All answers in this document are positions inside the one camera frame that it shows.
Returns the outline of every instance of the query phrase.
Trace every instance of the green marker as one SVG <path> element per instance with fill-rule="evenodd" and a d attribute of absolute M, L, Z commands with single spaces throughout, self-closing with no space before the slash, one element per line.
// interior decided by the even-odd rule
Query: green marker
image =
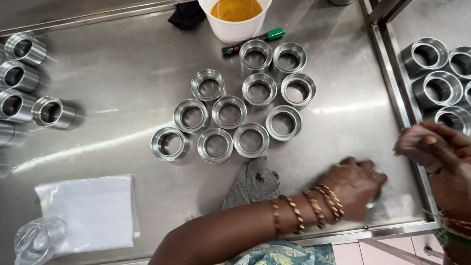
<path fill-rule="evenodd" d="M 222 56 L 231 56 L 231 55 L 239 54 L 239 50 L 242 47 L 242 45 L 250 40 L 271 41 L 283 35 L 284 35 L 284 29 L 282 28 L 270 30 L 269 32 L 265 34 L 258 35 L 251 39 L 247 39 L 245 41 L 239 42 L 238 44 L 234 44 L 232 46 L 222 48 Z"/>

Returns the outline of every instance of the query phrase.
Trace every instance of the gray cloth rag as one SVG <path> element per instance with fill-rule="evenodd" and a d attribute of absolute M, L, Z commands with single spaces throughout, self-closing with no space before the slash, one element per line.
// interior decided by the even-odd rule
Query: gray cloth rag
<path fill-rule="evenodd" d="M 222 209 L 277 198 L 279 186 L 278 174 L 269 169 L 267 157 L 251 159 L 242 164 Z"/>

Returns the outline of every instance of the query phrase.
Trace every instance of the yellow oil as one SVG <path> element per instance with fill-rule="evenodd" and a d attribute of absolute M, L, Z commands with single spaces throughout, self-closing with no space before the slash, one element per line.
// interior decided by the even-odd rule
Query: yellow oil
<path fill-rule="evenodd" d="M 256 0 L 219 0 L 211 10 L 216 18 L 238 22 L 249 20 L 262 12 L 262 6 Z"/>

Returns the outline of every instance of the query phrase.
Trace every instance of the white paper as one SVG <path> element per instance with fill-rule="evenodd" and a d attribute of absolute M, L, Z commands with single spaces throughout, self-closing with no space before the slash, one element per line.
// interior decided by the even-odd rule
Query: white paper
<path fill-rule="evenodd" d="M 62 181 L 34 188 L 43 217 L 65 222 L 57 254 L 132 247 L 132 176 Z"/>

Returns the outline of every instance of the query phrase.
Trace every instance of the white plastic bucket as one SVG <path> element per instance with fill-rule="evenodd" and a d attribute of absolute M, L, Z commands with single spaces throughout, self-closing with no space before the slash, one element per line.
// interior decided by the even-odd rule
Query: white plastic bucket
<path fill-rule="evenodd" d="M 240 22 L 229 22 L 213 17 L 211 10 L 218 1 L 198 0 L 201 8 L 206 13 L 206 17 L 208 17 L 214 35 L 223 42 L 234 44 L 259 34 L 260 29 L 262 29 L 263 20 L 265 20 L 265 14 L 272 0 L 257 0 L 262 6 L 262 12 L 254 18 Z"/>

